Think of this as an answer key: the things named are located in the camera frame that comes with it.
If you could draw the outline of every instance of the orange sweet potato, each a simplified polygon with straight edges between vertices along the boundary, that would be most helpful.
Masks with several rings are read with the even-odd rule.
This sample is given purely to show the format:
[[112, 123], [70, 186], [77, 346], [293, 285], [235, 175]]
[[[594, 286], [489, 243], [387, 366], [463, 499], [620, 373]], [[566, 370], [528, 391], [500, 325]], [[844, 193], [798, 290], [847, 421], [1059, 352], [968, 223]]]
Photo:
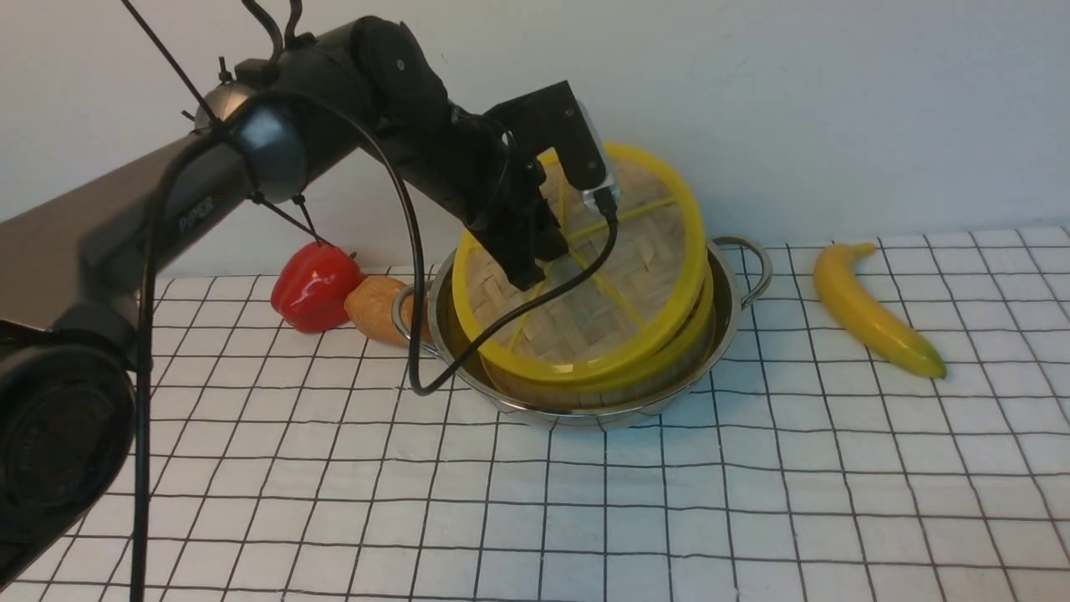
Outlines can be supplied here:
[[[365, 278], [346, 297], [346, 313], [353, 321], [353, 326], [368, 339], [408, 349], [409, 342], [394, 329], [391, 319], [394, 298], [406, 285], [403, 281], [389, 276], [369, 275]], [[401, 320], [408, 327], [412, 326], [412, 306], [410, 295], [401, 306]], [[422, 330], [421, 339], [430, 342], [431, 329], [426, 318]]]

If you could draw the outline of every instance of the bamboo steamer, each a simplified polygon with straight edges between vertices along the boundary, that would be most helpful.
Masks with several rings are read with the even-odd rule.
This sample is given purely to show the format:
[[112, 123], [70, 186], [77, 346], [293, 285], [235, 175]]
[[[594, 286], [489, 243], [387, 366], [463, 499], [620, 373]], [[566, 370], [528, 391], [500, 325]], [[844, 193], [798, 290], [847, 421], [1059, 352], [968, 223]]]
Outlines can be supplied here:
[[709, 352], [715, 329], [714, 285], [710, 274], [704, 281], [694, 308], [679, 333], [649, 360], [621, 379], [607, 379], [590, 385], [540, 385], [513, 375], [484, 361], [491, 383], [503, 393], [526, 402], [561, 410], [614, 406], [671, 387], [692, 372]]
[[[700, 331], [709, 320], [713, 280], [693, 195], [658, 158], [620, 144], [606, 150], [622, 190], [620, 233], [609, 260], [594, 277], [506, 326], [479, 350], [495, 384], [518, 398], [601, 405], [642, 396], [670, 380], [662, 372], [701, 356], [708, 343]], [[605, 219], [582, 203], [553, 153], [540, 160], [547, 171], [541, 191], [569, 253], [545, 263], [546, 280], [522, 292], [464, 232], [453, 294], [470, 339], [576, 275], [605, 246]]]

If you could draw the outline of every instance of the white wall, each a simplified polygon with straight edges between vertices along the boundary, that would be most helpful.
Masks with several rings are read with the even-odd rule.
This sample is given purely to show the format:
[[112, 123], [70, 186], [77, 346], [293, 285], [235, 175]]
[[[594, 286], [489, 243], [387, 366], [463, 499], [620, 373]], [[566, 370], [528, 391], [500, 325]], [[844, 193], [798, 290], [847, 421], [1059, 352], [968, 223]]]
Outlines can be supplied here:
[[[180, 135], [193, 108], [116, 1], [4, 0], [0, 217]], [[238, 0], [139, 0], [203, 89], [266, 56]], [[279, 20], [286, 0], [266, 1]], [[306, 30], [403, 19], [473, 110], [569, 79], [605, 139], [674, 165], [715, 233], [776, 241], [1070, 221], [1067, 0], [306, 0]], [[308, 191], [365, 263], [409, 262], [354, 155]], [[458, 227], [423, 199], [428, 254]], [[177, 273], [277, 269], [304, 238], [245, 206]]]

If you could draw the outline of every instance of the grid tablecloth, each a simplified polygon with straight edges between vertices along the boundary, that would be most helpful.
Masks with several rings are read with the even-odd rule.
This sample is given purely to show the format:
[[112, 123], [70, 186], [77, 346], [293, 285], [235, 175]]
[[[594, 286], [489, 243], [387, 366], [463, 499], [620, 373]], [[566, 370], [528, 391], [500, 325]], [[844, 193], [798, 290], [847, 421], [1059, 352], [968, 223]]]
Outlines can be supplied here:
[[[779, 246], [709, 379], [608, 434], [417, 398], [399, 351], [281, 327], [274, 277], [164, 281], [149, 599], [1070, 599], [1070, 234], [881, 243], [861, 278], [947, 381], [874, 360], [821, 245]], [[132, 468], [0, 600], [124, 600]]]

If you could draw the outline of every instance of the yellow rim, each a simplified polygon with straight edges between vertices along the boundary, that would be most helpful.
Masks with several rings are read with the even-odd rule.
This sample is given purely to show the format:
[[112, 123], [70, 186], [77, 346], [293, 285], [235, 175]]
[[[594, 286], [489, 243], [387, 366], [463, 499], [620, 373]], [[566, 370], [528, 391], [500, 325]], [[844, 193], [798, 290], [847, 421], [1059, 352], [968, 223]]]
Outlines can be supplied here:
[[[531, 381], [533, 383], [553, 385], [582, 385], [598, 383], [601, 388], [607, 379], [620, 373], [628, 373], [639, 368], [640, 362], [651, 359], [655, 351], [664, 348], [670, 339], [681, 330], [684, 321], [691, 314], [696, 300], [699, 297], [700, 289], [706, 278], [708, 269], [703, 269], [706, 261], [706, 240], [702, 226], [702, 214], [694, 196], [687, 187], [684, 179], [679, 176], [671, 167], [661, 159], [644, 151], [622, 144], [606, 144], [606, 152], [614, 160], [622, 160], [639, 165], [660, 179], [669, 188], [670, 198], [662, 199], [658, 205], [675, 203], [679, 206], [681, 218], [684, 222], [685, 254], [681, 267], [681, 277], [676, 281], [672, 293], [667, 300], [664, 309], [649, 324], [645, 325], [642, 331], [633, 337], [631, 341], [614, 350], [600, 358], [584, 362], [553, 365], [523, 358], [511, 353], [510, 349], [503, 348], [493, 341], [489, 341], [479, 349], [479, 354], [494, 366], [509, 372], [515, 376]], [[546, 167], [557, 164], [557, 155], [549, 152], [539, 157]], [[629, 216], [638, 216], [644, 211], [636, 210], [621, 214], [621, 219], [625, 220]], [[564, 232], [566, 237], [572, 232]], [[461, 234], [461, 241], [457, 248], [456, 274], [468, 273], [469, 254], [478, 247], [478, 242], [468, 231]], [[453, 293], [457, 320], [469, 339], [475, 339], [483, 333], [483, 326], [472, 312], [469, 299], [468, 282], [464, 277], [454, 278]]]

